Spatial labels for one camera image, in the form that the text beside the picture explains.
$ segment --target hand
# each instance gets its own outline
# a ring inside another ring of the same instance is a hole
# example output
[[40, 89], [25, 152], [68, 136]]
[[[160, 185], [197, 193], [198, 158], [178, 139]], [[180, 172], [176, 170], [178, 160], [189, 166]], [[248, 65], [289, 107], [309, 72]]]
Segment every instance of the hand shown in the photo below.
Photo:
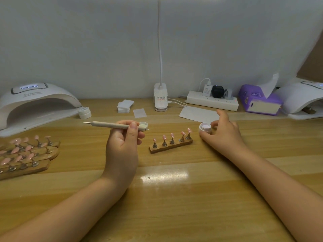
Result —
[[207, 132], [200, 132], [200, 136], [215, 150], [228, 157], [229, 154], [241, 149], [241, 147], [246, 147], [246, 145], [242, 140], [238, 124], [230, 122], [225, 111], [217, 109], [216, 112], [220, 119], [211, 123], [212, 127], [216, 126], [216, 134], [210, 135]]
[[139, 122], [125, 120], [118, 124], [129, 125], [128, 129], [112, 128], [106, 146], [106, 163], [102, 174], [124, 191], [129, 187], [138, 166], [137, 145], [139, 138], [144, 138], [143, 132], [138, 132]]

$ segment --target power strip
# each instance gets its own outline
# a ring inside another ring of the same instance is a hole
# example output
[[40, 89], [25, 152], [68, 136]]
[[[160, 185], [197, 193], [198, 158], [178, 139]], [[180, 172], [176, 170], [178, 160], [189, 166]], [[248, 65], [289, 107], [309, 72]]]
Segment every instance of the power strip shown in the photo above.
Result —
[[214, 98], [214, 97], [205, 97], [202, 96], [202, 93], [190, 91], [187, 95], [187, 99], [185, 101], [188, 104], [193, 105], [202, 105], [217, 109], [226, 109], [237, 111], [238, 110], [238, 100], [237, 98], [233, 98], [232, 100], [227, 100], [224, 98]]

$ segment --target white pen handle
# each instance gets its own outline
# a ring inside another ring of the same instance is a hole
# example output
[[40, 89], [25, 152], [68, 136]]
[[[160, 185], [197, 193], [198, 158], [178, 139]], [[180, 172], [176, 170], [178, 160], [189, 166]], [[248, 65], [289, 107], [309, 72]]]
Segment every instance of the white pen handle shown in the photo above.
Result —
[[[92, 126], [100, 126], [100, 127], [109, 127], [109, 128], [118, 128], [118, 129], [128, 129], [129, 125], [116, 124], [116, 123], [108, 123], [108, 122], [100, 122], [100, 121], [92, 121]], [[138, 127], [138, 131], [145, 131], [146, 128]]]

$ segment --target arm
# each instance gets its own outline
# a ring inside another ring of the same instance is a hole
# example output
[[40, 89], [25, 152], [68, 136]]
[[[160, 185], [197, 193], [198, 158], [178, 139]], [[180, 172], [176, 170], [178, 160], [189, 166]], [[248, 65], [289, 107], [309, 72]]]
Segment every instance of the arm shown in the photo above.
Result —
[[80, 241], [95, 223], [121, 198], [138, 166], [137, 144], [144, 138], [139, 123], [121, 121], [128, 130], [111, 129], [102, 177], [57, 206], [10, 230], [0, 242]]
[[201, 138], [247, 176], [297, 241], [322, 241], [322, 196], [251, 151], [236, 122], [231, 123], [224, 111], [217, 112], [220, 119], [211, 124], [216, 134], [201, 132]]

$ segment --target purple tissue package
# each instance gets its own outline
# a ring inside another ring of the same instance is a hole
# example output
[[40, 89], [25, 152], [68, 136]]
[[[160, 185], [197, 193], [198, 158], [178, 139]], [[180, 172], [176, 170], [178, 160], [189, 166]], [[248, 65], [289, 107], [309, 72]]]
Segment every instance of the purple tissue package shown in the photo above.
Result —
[[247, 84], [241, 87], [238, 97], [246, 112], [257, 114], [277, 115], [283, 104], [275, 93], [266, 98], [259, 86]]

